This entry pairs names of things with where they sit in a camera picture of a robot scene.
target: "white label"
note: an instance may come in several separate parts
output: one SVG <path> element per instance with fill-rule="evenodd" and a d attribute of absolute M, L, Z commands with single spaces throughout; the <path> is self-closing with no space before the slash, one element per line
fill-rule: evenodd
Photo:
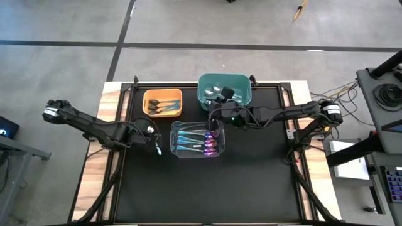
<path fill-rule="evenodd" d="M 329 110 L 328 114 L 340 114 L 340 110 Z"/>
<path fill-rule="evenodd" d="M 55 116 L 55 117 L 58 116 L 58 114 L 56 112 L 48 110 L 48 109 L 46 109 L 43 113 L 50 114 L 51 116 Z"/>
<path fill-rule="evenodd" d="M 58 111 L 58 109 L 56 109 L 56 108 L 54 108 L 54 107 L 47 107 L 46 109 L 52 110 L 52 111 L 54 111 L 54 112 L 57 112 L 57 111 Z"/>
<path fill-rule="evenodd" d="M 323 110 L 332 110 L 332 109 L 340 110 L 340 107 L 336 106 L 336 105 L 330 105 L 330 106 L 326 106 L 326 107 L 323 108 Z"/>

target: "desk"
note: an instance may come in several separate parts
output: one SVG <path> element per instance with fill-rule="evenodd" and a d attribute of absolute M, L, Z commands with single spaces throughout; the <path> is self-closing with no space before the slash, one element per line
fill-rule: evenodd
<path fill-rule="evenodd" d="M 294 104 L 302 104 L 311 100 L 308 85 L 306 81 L 280 81 L 288 82 L 291 84 L 292 94 Z M 97 117 L 105 121 L 115 121 L 117 113 L 117 105 L 119 102 L 121 84 L 123 82 L 106 82 L 102 98 L 100 100 L 100 106 L 97 113 Z M 285 104 L 289 105 L 289 96 L 285 98 Z M 123 119 L 126 110 L 128 99 L 124 99 L 123 107 L 121 111 L 120 119 Z M 300 119 L 298 121 L 300 128 L 304 128 L 312 120 L 311 119 Z M 321 147 L 322 143 L 318 141 L 313 141 L 313 145 Z M 99 143 L 91 143 L 89 146 L 88 154 L 99 150 L 101 147 Z M 91 156 L 84 165 L 82 177 L 79 182 L 79 187 L 76 195 L 76 202 L 73 204 L 72 211 L 70 213 L 70 220 L 79 219 L 91 206 L 91 204 L 96 199 L 97 195 L 102 189 L 102 184 L 104 181 L 104 174 L 106 168 L 106 159 L 108 157 L 108 151 L 102 151 L 94 156 Z M 340 212 L 332 185 L 332 180 L 330 177 L 329 169 L 327 166 L 325 153 L 310 149 L 305 152 L 308 172 L 310 175 L 311 183 L 314 192 L 317 194 L 321 202 L 328 208 L 331 214 L 340 219 Z M 102 219 L 108 219 L 108 214 L 111 206 L 111 196 L 112 192 L 108 194 L 104 213 Z M 303 204 L 305 209 L 305 215 L 307 219 L 312 219 L 312 212 L 310 210 L 310 202 L 307 195 L 302 191 Z"/>
<path fill-rule="evenodd" d="M 8 222 L 8 216 L 19 191 L 19 185 L 31 159 L 37 156 L 44 161 L 48 161 L 52 154 L 2 136 L 0 136 L 0 149 L 2 152 L 7 151 L 9 153 L 8 162 L 0 167 L 2 176 L 6 174 L 3 172 L 9 171 L 7 178 L 4 179 L 4 190 L 0 193 L 0 225 L 5 225 Z"/>
<path fill-rule="evenodd" d="M 381 129 L 381 127 L 386 124 L 400 120 L 401 113 L 384 110 L 376 103 L 373 94 L 373 90 L 378 85 L 391 83 L 398 85 L 400 88 L 402 85 L 392 73 L 383 75 L 381 80 L 374 80 L 369 74 L 369 71 L 371 72 L 372 70 L 373 68 L 368 68 L 368 70 L 358 70 L 356 74 L 359 81 L 359 86 L 370 111 L 372 121 L 376 127 L 377 134 L 370 136 L 369 138 L 349 148 L 327 156 L 327 161 L 328 165 L 333 167 L 373 152 L 371 154 L 373 164 L 369 165 L 368 167 L 371 181 L 374 185 L 371 188 L 374 203 L 376 204 L 378 213 L 384 214 L 385 212 L 382 208 L 383 202 L 379 199 L 378 195 L 379 192 L 381 192 L 379 187 L 382 187 L 383 191 L 385 192 L 386 203 L 389 205 L 389 209 L 395 224 L 402 225 L 402 216 L 400 215 L 400 213 L 402 213 L 402 204 L 393 203 L 389 199 L 389 195 L 386 192 L 388 190 L 386 187 L 387 181 L 383 180 L 380 170 L 380 166 L 402 166 L 402 151 L 400 148 L 402 144 L 401 134 L 398 132 L 383 131 Z M 379 186 L 374 184 L 374 176 L 378 176 L 380 181 Z"/>

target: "cable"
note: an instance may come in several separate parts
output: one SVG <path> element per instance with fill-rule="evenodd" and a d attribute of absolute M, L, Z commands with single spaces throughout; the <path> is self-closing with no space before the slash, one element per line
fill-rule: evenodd
<path fill-rule="evenodd" d="M 211 133 L 211 136 L 212 136 L 213 138 L 216 138 L 216 137 L 214 137 L 214 133 L 211 131 L 211 125 L 210 125 L 211 117 L 212 117 L 212 115 L 213 115 L 216 111 L 222 110 L 222 109 L 225 109 L 225 108 L 219 107 L 219 108 L 217 108 L 217 109 L 214 109 L 214 110 L 209 114 L 209 116 L 208 116 L 208 131 Z M 218 124 L 218 130 L 219 130 L 219 132 L 220 132 L 220 125 L 219 125 L 219 121 L 218 121 L 218 120 L 217 120 L 217 124 Z"/>
<path fill-rule="evenodd" d="M 311 145 L 311 144 L 309 144 L 308 147 L 310 147 L 310 148 L 315 148 L 315 149 L 318 149 L 318 150 L 320 150 L 320 151 L 326 152 L 326 150 L 324 150 L 324 149 L 322 149 L 322 148 L 319 148 L 319 147 L 317 147 L 317 146 Z"/>
<path fill-rule="evenodd" d="M 268 107 L 268 106 L 258 106 L 258 107 L 255 107 L 255 106 L 250 106 L 250 105 L 247 105 L 247 106 L 252 107 L 252 108 L 266 108 L 266 109 L 269 109 L 269 110 L 278 110 L 278 109 L 282 109 L 282 107 Z"/>
<path fill-rule="evenodd" d="M 278 115 L 280 115 L 280 114 L 282 114 L 282 113 L 286 113 L 286 111 L 283 110 L 283 111 L 281 111 L 281 112 L 275 114 L 273 117 L 269 118 L 268 121 L 266 121 L 266 123 L 265 123 L 265 125 L 263 126 L 263 128 L 269 126 L 269 125 L 271 124 L 271 121 L 272 121 L 276 116 L 278 116 Z"/>
<path fill-rule="evenodd" d="M 350 84 L 352 84 L 352 83 L 356 83 L 356 81 L 343 84 L 343 85 L 341 85 L 340 87 L 336 87 L 336 88 L 330 89 L 330 90 L 328 90 L 328 91 L 323 92 L 322 94 L 314 94 L 314 95 L 324 95 L 324 94 L 326 94 L 326 93 L 328 93 L 328 92 L 331 92 L 331 91 L 340 89 L 340 88 L 342 88 L 342 87 L 344 87 L 344 86 L 346 86 L 346 85 L 350 85 Z"/>
<path fill-rule="evenodd" d="M 339 139 L 340 134 L 339 134 L 338 128 L 336 128 L 336 127 L 331 127 L 331 137 L 332 137 L 332 139 L 335 139 L 335 138 L 334 138 L 334 135 L 333 135 L 333 132 L 332 132 L 332 129 L 335 129 L 335 130 L 337 131 L 337 138 L 336 138 L 336 139 Z"/>
<path fill-rule="evenodd" d="M 350 84 L 352 84 L 352 83 L 353 83 L 353 85 L 350 86 L 350 87 L 347 89 L 347 91 L 346 91 L 345 86 L 350 85 Z M 332 101 L 334 101 L 334 102 L 335 102 L 335 101 L 338 102 L 338 103 L 347 111 L 347 113 L 348 113 L 348 114 L 343 115 L 342 117 L 351 115 L 354 119 L 356 119 L 356 120 L 359 121 L 360 123 L 363 123 L 363 124 L 368 125 L 368 126 L 373 126 L 373 124 L 363 122 L 362 120 L 360 120 L 358 117 L 356 117 L 356 116 L 353 114 L 353 113 L 355 113 L 355 112 L 359 109 L 358 106 L 357 106 L 357 105 L 354 103 L 354 101 L 353 101 L 353 100 L 357 97 L 357 94 L 358 94 L 358 92 L 357 92 L 357 90 L 356 90 L 356 87 L 357 87 L 358 85 L 359 85 L 358 82 L 353 81 L 353 82 L 349 82 L 349 83 L 346 83 L 346 84 L 344 84 L 344 85 L 341 85 L 340 87 L 337 87 L 337 88 L 334 88 L 334 89 L 330 89 L 330 90 L 328 90 L 328 91 L 326 91 L 326 92 L 324 92 L 324 93 L 322 93 L 322 94 L 316 94 L 316 93 L 313 93 L 313 92 L 310 92 L 310 93 L 314 95 L 314 97 L 312 97 L 312 98 L 315 98 L 315 97 L 318 97 L 318 96 L 319 96 L 319 97 L 325 97 L 326 99 L 330 99 L 330 100 L 332 100 Z M 331 91 L 334 91 L 334 90 L 337 90 L 337 89 L 342 89 L 342 91 L 336 93 L 336 94 L 337 94 L 337 98 L 333 98 L 333 97 L 324 95 L 324 94 L 326 94 L 326 93 L 328 93 L 328 92 L 331 92 Z M 353 91 L 356 93 L 353 97 L 350 96 L 351 90 L 353 90 Z M 344 100 L 344 99 L 341 98 L 341 97 L 343 97 L 343 96 L 346 95 L 346 94 L 347 94 L 349 100 Z M 354 109 L 353 111 L 350 111 L 350 110 L 349 110 L 348 108 L 346 108 L 346 106 L 344 105 L 344 104 L 346 104 L 346 103 L 352 103 L 356 109 Z"/>
<path fill-rule="evenodd" d="M 97 154 L 97 153 L 99 153 L 99 152 L 101 152 L 101 151 L 103 151 L 103 150 L 105 150 L 106 148 L 102 148 L 102 149 L 100 149 L 100 150 L 97 150 L 96 152 L 94 152 L 94 153 L 91 153 L 91 154 L 89 154 L 86 158 L 85 158 L 85 160 L 87 160 L 87 159 L 89 159 L 91 156 L 93 156 L 94 154 Z"/>
<path fill-rule="evenodd" d="M 372 91 L 374 100 L 382 109 L 397 112 L 402 109 L 402 90 L 394 84 L 378 85 Z"/>
<path fill-rule="evenodd" d="M 318 115 L 324 117 L 326 120 L 328 120 L 329 122 L 333 123 L 333 124 L 339 124 L 338 122 L 334 122 L 332 121 L 330 118 L 328 118 L 325 114 L 323 113 L 318 113 Z"/>
<path fill-rule="evenodd" d="M 297 151 L 299 153 L 299 156 L 297 157 L 297 159 L 295 159 L 295 161 L 292 161 L 292 159 L 290 158 L 290 154 L 294 153 L 294 152 L 295 152 L 295 150 L 293 150 L 293 148 L 289 149 L 289 151 L 286 154 L 286 159 L 285 159 L 286 163 L 285 164 L 291 165 L 291 164 L 297 163 L 297 161 L 300 159 L 301 152 Z"/>

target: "clear plastic container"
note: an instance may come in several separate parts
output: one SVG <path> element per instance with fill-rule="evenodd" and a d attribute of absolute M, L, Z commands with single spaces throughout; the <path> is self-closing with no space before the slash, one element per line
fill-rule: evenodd
<path fill-rule="evenodd" d="M 179 122 L 171 124 L 170 151 L 179 158 L 217 157 L 225 150 L 224 125 L 211 134 L 206 122 Z"/>
<path fill-rule="evenodd" d="M 198 80 L 197 96 L 201 107 L 208 110 L 209 101 L 220 96 L 220 89 L 230 87 L 234 90 L 233 100 L 242 105 L 251 101 L 251 83 L 245 75 L 205 74 Z"/>

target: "computer monitor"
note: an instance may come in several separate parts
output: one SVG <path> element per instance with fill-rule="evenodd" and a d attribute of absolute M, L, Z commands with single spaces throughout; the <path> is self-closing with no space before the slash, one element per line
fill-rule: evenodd
<path fill-rule="evenodd" d="M 17 123 L 11 122 L 10 120 L 0 116 L 0 136 L 13 139 L 18 129 L 19 125 Z"/>
<path fill-rule="evenodd" d="M 402 119 L 386 124 L 385 126 L 381 126 L 381 130 L 402 133 Z"/>

